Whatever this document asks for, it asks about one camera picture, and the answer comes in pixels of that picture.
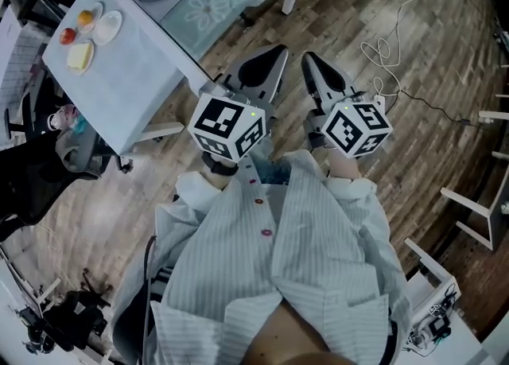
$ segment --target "white tablecloth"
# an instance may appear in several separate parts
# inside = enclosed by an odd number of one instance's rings
[[[115,0],[76,0],[49,42],[43,60],[58,83],[101,137],[118,154],[129,151],[157,109],[182,80],[170,59],[125,13],[117,37],[96,46],[90,68],[81,76],[66,65],[69,46],[62,29],[76,27],[81,10],[95,2],[104,13],[122,10]],[[91,33],[77,42],[91,39]]]

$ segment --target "electronic device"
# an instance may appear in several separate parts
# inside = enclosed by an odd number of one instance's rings
[[[302,71],[317,108],[309,112],[305,130],[312,148],[326,140],[345,156],[373,153],[392,132],[385,115],[385,100],[366,100],[346,72],[314,52],[302,57]]]
[[[448,289],[444,299],[429,308],[429,315],[410,330],[404,350],[427,356],[440,341],[451,335],[449,315],[454,308],[456,296],[455,291],[450,293]]]

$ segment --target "white plate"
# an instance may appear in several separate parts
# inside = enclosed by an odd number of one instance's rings
[[[94,42],[97,45],[106,45],[119,33],[122,25],[122,14],[114,10],[104,14],[94,28]]]
[[[104,11],[103,4],[101,2],[95,3],[91,10],[92,14],[94,15],[94,20],[92,20],[92,23],[87,24],[85,26],[79,25],[78,31],[80,31],[80,33],[82,34],[90,33],[94,29],[95,25],[97,24],[101,16],[103,15],[103,11]]]
[[[92,62],[92,58],[94,58],[94,42],[92,40],[85,40],[85,41],[80,41],[79,43],[76,43],[76,44],[85,44],[85,43],[90,43],[92,44],[92,48],[90,50],[90,56],[88,56],[88,62],[87,62],[87,66],[83,69],[83,70],[79,70],[77,68],[73,68],[73,67],[69,67],[68,68],[71,70],[71,72],[75,75],[75,76],[80,76],[81,74],[83,74],[85,71],[88,70],[88,67],[90,67],[90,64]]]

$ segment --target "striped shirt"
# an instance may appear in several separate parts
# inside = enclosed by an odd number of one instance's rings
[[[150,275],[176,264],[161,302],[151,303],[153,363],[238,364],[283,299],[330,351],[359,365],[380,363],[390,320],[400,351],[410,303],[375,184],[326,178],[305,150],[285,158],[291,175],[278,223],[249,157],[222,192],[185,173],[181,198],[157,207]],[[122,280],[112,325],[142,283],[139,257]]]

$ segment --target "orange fruit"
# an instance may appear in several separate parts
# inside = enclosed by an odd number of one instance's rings
[[[94,14],[90,10],[84,10],[78,16],[79,25],[89,25],[94,21]]]

